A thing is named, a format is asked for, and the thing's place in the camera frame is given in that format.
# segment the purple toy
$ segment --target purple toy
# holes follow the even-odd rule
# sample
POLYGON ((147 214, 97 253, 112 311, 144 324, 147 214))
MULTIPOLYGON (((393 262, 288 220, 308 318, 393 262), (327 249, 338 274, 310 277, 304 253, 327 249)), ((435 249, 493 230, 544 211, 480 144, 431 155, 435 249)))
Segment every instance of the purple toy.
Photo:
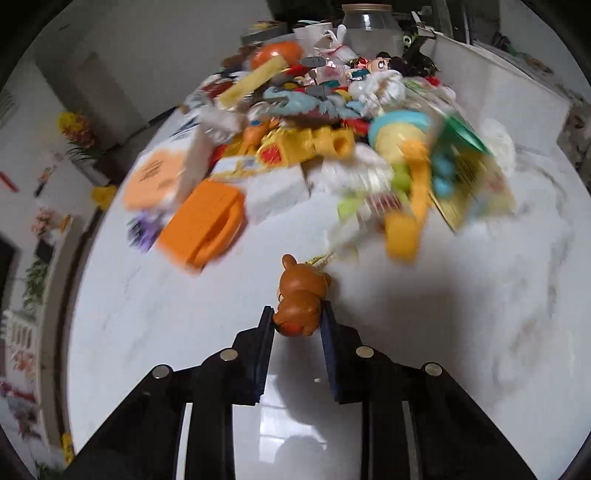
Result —
POLYGON ((143 210, 128 225, 130 225, 128 238, 131 246, 146 253, 162 231, 162 214, 151 216, 149 212, 143 210))

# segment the white marble table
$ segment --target white marble table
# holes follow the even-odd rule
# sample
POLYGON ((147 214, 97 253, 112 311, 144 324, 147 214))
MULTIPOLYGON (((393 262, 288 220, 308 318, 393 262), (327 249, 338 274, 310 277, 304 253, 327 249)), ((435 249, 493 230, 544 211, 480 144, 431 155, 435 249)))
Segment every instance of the white marble table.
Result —
MULTIPOLYGON (((154 141, 175 128, 173 115, 154 141)), ((418 263, 387 260, 381 238, 334 262, 333 308, 394 361, 441 363, 541 480, 555 480, 591 429, 591 199, 564 155, 520 153, 514 216, 454 236, 434 210, 418 263)), ((126 240, 115 199, 96 238, 74 314, 68 407, 76 450, 154 366, 200 364, 276 307, 281 256, 323 252, 335 198, 313 194, 248 227, 221 260, 191 276, 126 240)), ((319 333, 275 336, 267 389, 235 407, 236 476, 353 480, 361 410, 338 406, 319 333)))

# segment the orange handle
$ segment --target orange handle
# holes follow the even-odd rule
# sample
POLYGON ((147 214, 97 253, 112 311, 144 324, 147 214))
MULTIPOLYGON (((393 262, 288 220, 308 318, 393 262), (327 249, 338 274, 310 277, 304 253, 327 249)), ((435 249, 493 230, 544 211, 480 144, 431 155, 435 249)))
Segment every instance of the orange handle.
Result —
POLYGON ((244 208, 242 202, 234 203, 228 211, 228 220, 220 230, 219 234, 199 249, 197 255, 195 255, 193 264, 201 267, 212 258, 220 255, 228 247, 232 238, 234 238, 234 235, 236 235, 236 231, 240 228, 243 218, 244 208))

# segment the silver screw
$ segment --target silver screw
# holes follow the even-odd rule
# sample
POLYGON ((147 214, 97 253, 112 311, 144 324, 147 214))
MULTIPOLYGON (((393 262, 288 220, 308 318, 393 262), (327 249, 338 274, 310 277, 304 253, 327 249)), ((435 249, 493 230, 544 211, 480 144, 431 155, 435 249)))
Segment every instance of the silver screw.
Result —
POLYGON ((370 346, 363 345, 357 347, 355 353, 357 354, 357 356, 360 356, 361 358, 372 358, 374 356, 374 349, 370 346))
POLYGON ((159 365, 157 367, 154 367, 154 369, 152 370, 152 375, 154 376, 154 378, 164 378, 167 377, 169 373, 170 369, 166 365, 159 365))
POLYGON ((425 373, 427 375, 431 375, 432 377, 438 377, 443 373, 443 369, 437 364, 427 364, 425 365, 425 373))
POLYGON ((232 360, 238 358, 238 352, 233 348, 226 348, 220 352, 220 358, 225 362, 231 362, 232 360))

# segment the gold jar lid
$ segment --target gold jar lid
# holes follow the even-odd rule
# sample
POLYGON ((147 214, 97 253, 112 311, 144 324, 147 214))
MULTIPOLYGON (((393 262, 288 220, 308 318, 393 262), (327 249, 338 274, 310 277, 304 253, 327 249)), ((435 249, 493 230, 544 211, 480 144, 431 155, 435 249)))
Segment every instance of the gold jar lid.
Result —
POLYGON ((375 12, 391 12, 392 5, 383 4, 348 4, 343 5, 345 13, 361 12, 361 11, 375 11, 375 12))

